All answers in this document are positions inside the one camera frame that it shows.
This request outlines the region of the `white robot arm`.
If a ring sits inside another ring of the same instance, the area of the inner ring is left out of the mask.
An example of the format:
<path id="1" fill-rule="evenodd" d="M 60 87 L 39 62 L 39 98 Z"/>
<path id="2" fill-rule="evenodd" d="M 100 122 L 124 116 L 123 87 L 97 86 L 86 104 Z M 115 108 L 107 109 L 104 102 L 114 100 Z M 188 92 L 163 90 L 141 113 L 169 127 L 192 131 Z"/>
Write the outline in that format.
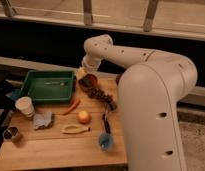
<path id="1" fill-rule="evenodd" d="M 128 171 L 187 171 L 177 102 L 195 87 L 195 64 L 176 53 L 115 46 L 108 35 L 87 39 L 84 50 L 87 71 L 102 60 L 125 69 L 118 106 Z"/>

